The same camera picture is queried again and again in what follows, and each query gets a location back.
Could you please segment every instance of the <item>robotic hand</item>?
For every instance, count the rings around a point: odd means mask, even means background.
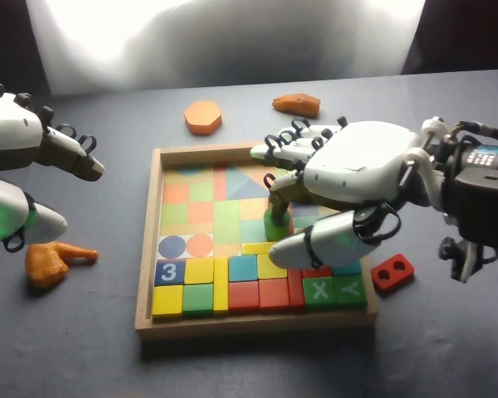
[[[103,165],[90,155],[96,146],[94,137],[84,135],[75,141],[76,130],[70,125],[51,127],[50,108],[37,109],[29,94],[4,91],[0,85],[0,171],[36,162],[58,167],[86,181],[96,181],[103,175]],[[71,130],[70,137],[61,133],[64,128]],[[90,140],[90,146],[83,149],[81,145],[86,140]],[[53,241],[66,227],[66,220],[59,213],[0,180],[0,241],[7,251]]]
[[[466,282],[498,258],[498,146],[457,137],[466,130],[498,139],[498,129],[459,122],[450,130],[440,118],[426,120],[421,133],[383,122],[348,124],[344,117],[338,123],[294,119],[291,129],[251,150],[258,163],[289,170],[277,179],[266,176],[269,222],[283,223],[292,201],[341,211],[279,240],[270,250],[273,263],[345,266],[397,234],[397,211],[408,201],[432,206],[458,226],[464,239],[445,238],[439,250],[443,260],[452,260],[452,278]],[[395,226],[381,233],[389,214]],[[495,250],[493,257],[483,258],[485,245]]]

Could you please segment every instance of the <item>white backdrop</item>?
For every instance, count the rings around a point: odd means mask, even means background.
[[[424,0],[27,0],[51,92],[399,75]]]

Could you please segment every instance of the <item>hole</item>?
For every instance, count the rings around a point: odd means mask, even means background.
[[[402,261],[395,261],[393,263],[393,268],[397,271],[404,271],[406,269],[406,265]]]
[[[391,278],[391,275],[389,274],[389,271],[387,271],[386,269],[381,269],[378,272],[378,277],[380,279],[388,280],[389,278]]]

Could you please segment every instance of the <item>orange circle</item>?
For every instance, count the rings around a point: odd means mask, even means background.
[[[206,257],[212,248],[212,238],[204,234],[192,236],[186,244],[186,251],[194,257]]]

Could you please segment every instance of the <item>puzzle board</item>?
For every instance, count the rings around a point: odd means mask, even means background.
[[[254,245],[266,242],[263,177],[285,171],[252,163],[251,147],[155,150],[135,319],[143,339],[372,324],[365,261],[285,271],[269,245]],[[290,228],[332,212],[294,204]]]

